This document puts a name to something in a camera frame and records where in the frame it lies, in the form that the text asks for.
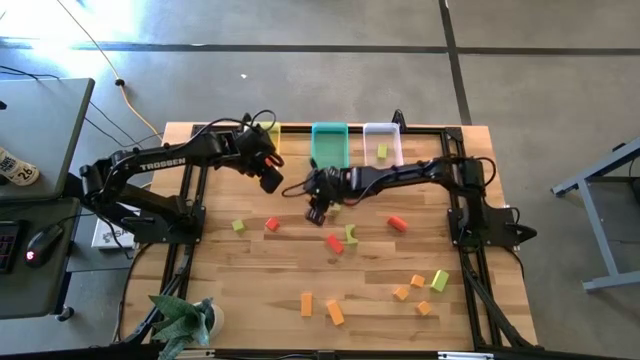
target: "computer mouse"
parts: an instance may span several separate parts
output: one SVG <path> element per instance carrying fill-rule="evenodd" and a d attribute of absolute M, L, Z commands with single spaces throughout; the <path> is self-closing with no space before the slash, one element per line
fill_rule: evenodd
<path fill-rule="evenodd" d="M 27 251 L 24 254 L 24 261 L 27 266 L 38 268 L 46 264 L 63 233 L 62 226 L 53 224 L 35 234 L 29 241 Z"/>

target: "teal bin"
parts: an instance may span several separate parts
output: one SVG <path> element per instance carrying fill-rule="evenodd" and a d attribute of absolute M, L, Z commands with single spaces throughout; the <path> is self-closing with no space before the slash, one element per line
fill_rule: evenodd
<path fill-rule="evenodd" d="M 311 157 L 319 168 L 349 166 L 349 126 L 346 123 L 314 123 L 311 126 Z"/>

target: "gray desk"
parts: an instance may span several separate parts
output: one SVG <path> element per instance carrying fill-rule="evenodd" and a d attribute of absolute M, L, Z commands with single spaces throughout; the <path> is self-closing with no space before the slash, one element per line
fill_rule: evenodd
<path fill-rule="evenodd" d="M 35 165 L 31 186 L 0 186 L 0 201 L 50 200 L 62 194 L 93 92 L 93 79 L 0 81 L 0 146 Z"/>
<path fill-rule="evenodd" d="M 33 206 L 14 205 L 0 207 L 0 220 L 27 220 L 29 226 L 23 234 L 18 257 L 10 274 L 0 275 L 0 319 L 24 318 L 51 314 L 60 307 L 59 298 L 65 284 L 66 265 L 76 223 L 64 223 L 64 235 L 51 259 L 42 267 L 33 269 L 25 265 L 24 256 L 29 239 L 44 226 L 78 213 L 76 199 L 38 202 Z"/>

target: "orange block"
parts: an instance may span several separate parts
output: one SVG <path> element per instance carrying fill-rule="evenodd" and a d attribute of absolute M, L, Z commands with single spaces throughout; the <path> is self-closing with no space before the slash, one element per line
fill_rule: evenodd
<path fill-rule="evenodd" d="M 416 310 L 420 313 L 420 315 L 425 316 L 429 312 L 431 312 L 431 306 L 429 306 L 426 301 L 423 301 L 418 304 L 418 306 L 416 306 Z"/>
<path fill-rule="evenodd" d="M 337 326 L 344 323 L 344 316 L 342 316 L 342 310 L 340 310 L 340 306 L 338 306 L 337 301 L 328 301 L 327 309 L 329 310 L 329 315 L 331 315 L 331 320 L 333 320 L 334 325 Z"/>
<path fill-rule="evenodd" d="M 396 291 L 393 292 L 393 296 L 400 301 L 404 301 L 404 299 L 409 296 L 409 292 L 405 288 L 397 288 Z"/>
<path fill-rule="evenodd" d="M 269 230 L 271 231 L 276 231 L 278 230 L 278 227 L 280 227 L 280 223 L 278 222 L 278 219 L 276 218 L 269 218 L 269 220 L 267 220 L 266 224 L 264 224 L 266 227 L 269 228 Z"/>
<path fill-rule="evenodd" d="M 413 287 L 423 287 L 424 286 L 424 277 L 416 274 L 411 278 L 411 286 Z"/>
<path fill-rule="evenodd" d="M 396 228 L 396 230 L 400 232 L 407 231 L 407 228 L 409 227 L 406 221 L 400 219 L 397 216 L 390 217 L 389 220 L 387 220 L 387 224 L 393 226 L 394 228 Z"/>
<path fill-rule="evenodd" d="M 300 316 L 311 316 L 313 295 L 311 293 L 300 294 Z"/>

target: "white cable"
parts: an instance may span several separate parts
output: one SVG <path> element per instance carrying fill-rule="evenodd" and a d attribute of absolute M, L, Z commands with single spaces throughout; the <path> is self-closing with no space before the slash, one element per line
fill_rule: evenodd
<path fill-rule="evenodd" d="M 73 16 L 73 14 L 71 14 L 69 9 L 67 9 L 67 7 L 64 6 L 64 4 L 60 0 L 56 0 L 56 1 L 58 2 L 58 4 L 60 4 L 60 6 L 62 6 L 64 11 L 66 11 L 66 13 L 69 14 L 71 19 L 73 19 L 73 21 L 76 24 L 78 24 L 80 29 L 82 29 L 82 31 L 84 31 L 84 33 L 87 34 L 89 39 L 91 39 L 93 44 L 100 51 L 100 53 L 102 54 L 104 59 L 107 60 L 107 63 L 109 63 L 109 66 L 111 67 L 111 71 L 113 72 L 113 75 L 116 77 L 116 81 L 117 80 L 122 80 L 120 78 L 120 75 L 118 75 L 118 71 L 116 70 L 115 66 L 113 66 L 113 64 L 111 63 L 111 60 L 109 60 L 109 57 L 107 56 L 107 54 L 105 54 L 104 51 L 102 51 L 102 48 L 100 48 L 100 45 L 98 45 L 98 43 L 93 39 L 91 34 L 89 34 L 89 32 L 80 24 L 80 22 L 78 22 L 78 20 L 76 20 L 76 18 Z M 160 141 L 162 141 L 162 137 L 158 133 L 158 130 L 156 130 L 156 128 L 153 127 L 153 125 L 151 125 L 144 117 L 142 117 L 142 115 L 140 115 L 140 113 L 138 113 L 138 111 L 136 111 L 136 109 L 131 105 L 131 103 L 129 102 L 129 99 L 127 98 L 127 93 L 124 91 L 124 80 L 122 80 L 122 81 L 123 81 L 123 84 L 122 85 L 117 85 L 117 86 L 120 87 L 120 91 L 122 92 L 122 97 L 124 98 L 124 102 L 127 104 L 127 107 L 129 107 L 131 112 L 133 112 L 138 117 L 138 119 L 140 119 L 149 129 L 151 129 L 151 131 L 153 131 L 153 133 L 158 137 L 158 139 L 160 139 Z"/>

